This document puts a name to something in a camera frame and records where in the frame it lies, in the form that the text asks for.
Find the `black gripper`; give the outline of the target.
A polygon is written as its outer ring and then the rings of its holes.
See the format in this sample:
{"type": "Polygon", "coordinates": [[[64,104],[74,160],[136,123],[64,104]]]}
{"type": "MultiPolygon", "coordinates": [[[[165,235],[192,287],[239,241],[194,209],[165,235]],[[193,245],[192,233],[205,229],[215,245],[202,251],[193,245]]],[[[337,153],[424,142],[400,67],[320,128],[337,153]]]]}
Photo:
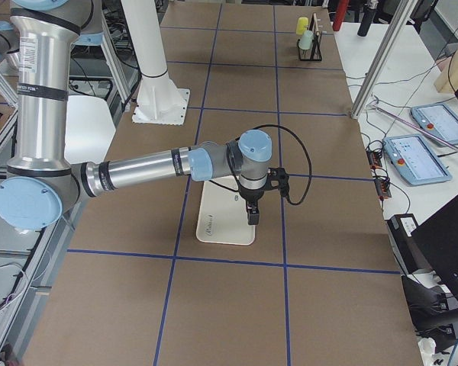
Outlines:
{"type": "Polygon", "coordinates": [[[257,225],[260,221],[260,211],[257,206],[258,200],[264,195],[262,188],[249,189],[244,186],[239,188],[240,196],[246,201],[248,207],[248,224],[257,225]]]}

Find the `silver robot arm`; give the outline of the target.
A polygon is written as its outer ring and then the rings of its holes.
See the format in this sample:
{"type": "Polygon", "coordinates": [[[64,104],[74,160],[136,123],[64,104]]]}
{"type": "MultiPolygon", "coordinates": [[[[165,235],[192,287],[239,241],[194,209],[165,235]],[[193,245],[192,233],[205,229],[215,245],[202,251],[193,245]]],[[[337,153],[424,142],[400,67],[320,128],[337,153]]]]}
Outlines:
{"type": "Polygon", "coordinates": [[[203,143],[118,161],[73,165],[65,156],[69,59],[77,40],[102,41],[99,1],[13,1],[20,34],[18,135],[8,177],[0,184],[0,217],[22,230],[56,222],[76,203],[107,191],[175,176],[209,181],[237,176],[249,224],[269,188],[272,140],[248,130],[225,145],[203,143]]]}

